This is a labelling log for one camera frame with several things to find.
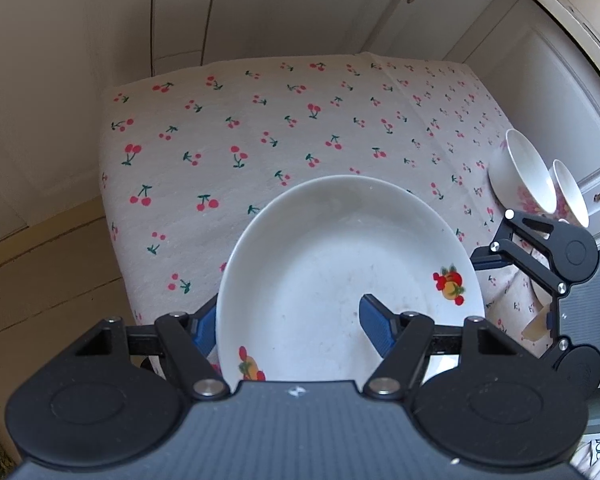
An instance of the white bowl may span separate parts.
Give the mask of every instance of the white bowl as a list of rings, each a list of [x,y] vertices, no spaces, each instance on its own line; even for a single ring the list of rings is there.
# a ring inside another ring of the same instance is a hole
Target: white bowl
[[[589,212],[582,192],[571,171],[557,158],[549,168],[557,196],[557,208],[554,218],[566,220],[572,225],[589,227]]]
[[[549,171],[519,131],[507,130],[505,142],[491,156],[488,171],[493,192],[505,208],[532,214],[555,213],[557,198]]]
[[[216,336],[225,380],[232,390],[245,376],[362,387],[381,361],[358,319],[366,293],[439,324],[484,315],[462,244],[406,190],[337,175],[278,196],[245,229],[222,276]],[[457,362],[433,356],[427,377]]]

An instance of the white plate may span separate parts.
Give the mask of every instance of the white plate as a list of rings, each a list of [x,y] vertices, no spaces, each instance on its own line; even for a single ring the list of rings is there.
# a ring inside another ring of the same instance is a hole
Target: white plate
[[[434,274],[451,266],[461,279],[448,275],[447,299]],[[439,324],[484,315],[464,248],[411,193],[348,175],[283,193],[245,229],[224,270],[216,337],[225,380],[232,390],[244,375],[362,387],[381,361],[358,320],[367,293],[396,313],[415,310]],[[434,356],[427,377],[457,363]]]

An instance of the silver bolt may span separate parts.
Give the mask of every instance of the silver bolt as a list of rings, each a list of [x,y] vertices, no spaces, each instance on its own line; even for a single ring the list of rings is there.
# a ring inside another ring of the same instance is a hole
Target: silver bolt
[[[376,377],[369,382],[369,389],[378,395],[391,395],[400,389],[400,383],[391,377]]]
[[[224,384],[217,379],[200,379],[193,385],[193,391],[203,397],[215,397],[224,392]]]

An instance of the blue gripper pad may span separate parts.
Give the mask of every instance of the blue gripper pad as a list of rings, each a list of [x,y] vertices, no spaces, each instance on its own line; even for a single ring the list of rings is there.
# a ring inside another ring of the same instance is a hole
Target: blue gripper pad
[[[201,319],[198,320],[198,329],[193,335],[193,344],[198,347],[202,355],[208,357],[216,346],[216,306],[214,305]]]
[[[386,307],[384,308],[387,314],[391,314]],[[360,312],[358,315],[362,330],[371,341],[380,357],[384,358],[391,348],[395,345],[395,339],[391,331],[390,319],[385,316],[367,295],[360,299]]]

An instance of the white fabric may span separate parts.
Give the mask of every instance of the white fabric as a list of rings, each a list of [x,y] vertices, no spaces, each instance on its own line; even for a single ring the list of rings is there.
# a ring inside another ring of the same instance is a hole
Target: white fabric
[[[102,195],[139,323],[202,306],[259,209],[311,178],[359,173],[409,189],[469,253],[502,219],[486,168],[510,124],[465,65],[234,60],[122,86],[106,102]],[[521,335],[541,308],[528,278],[513,267],[478,278],[488,319],[541,354],[548,336]]]

